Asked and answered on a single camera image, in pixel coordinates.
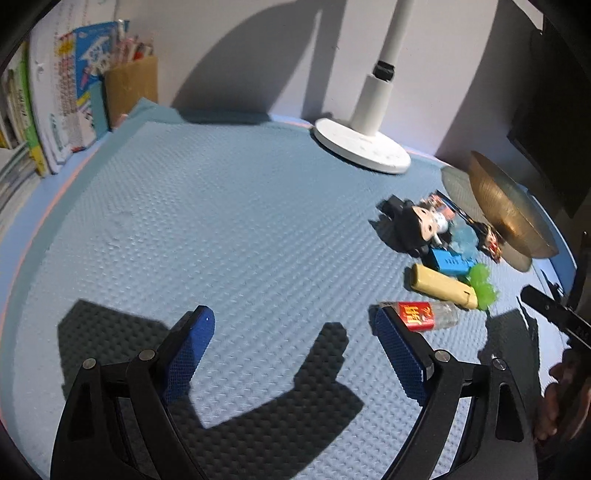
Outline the person's right hand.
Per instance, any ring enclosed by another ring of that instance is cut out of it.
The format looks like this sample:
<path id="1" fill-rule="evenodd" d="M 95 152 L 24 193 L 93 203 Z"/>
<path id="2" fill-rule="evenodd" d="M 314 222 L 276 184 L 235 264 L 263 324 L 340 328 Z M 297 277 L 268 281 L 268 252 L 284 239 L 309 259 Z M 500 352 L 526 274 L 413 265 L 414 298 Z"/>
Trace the person's right hand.
<path id="1" fill-rule="evenodd" d="M 581 357 L 573 349 L 563 352 L 562 360 L 549 370 L 554 382 L 545 389 L 537 410 L 533 434 L 537 442 L 558 438 L 560 442 L 575 439 L 590 423 L 590 378 L 587 377 L 572 402 L 566 392 L 579 375 Z"/>

